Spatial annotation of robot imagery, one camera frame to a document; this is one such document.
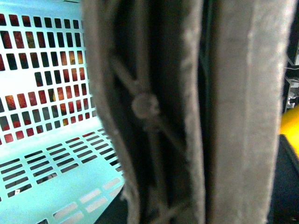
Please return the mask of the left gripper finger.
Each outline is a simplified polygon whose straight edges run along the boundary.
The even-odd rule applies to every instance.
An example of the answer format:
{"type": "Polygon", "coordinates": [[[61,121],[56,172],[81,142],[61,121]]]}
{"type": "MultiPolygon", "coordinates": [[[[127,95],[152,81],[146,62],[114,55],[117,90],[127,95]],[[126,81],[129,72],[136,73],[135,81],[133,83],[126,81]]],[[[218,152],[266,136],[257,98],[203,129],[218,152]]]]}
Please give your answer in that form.
{"type": "Polygon", "coordinates": [[[263,224],[274,182],[294,0],[213,3],[206,222],[263,224]]]}

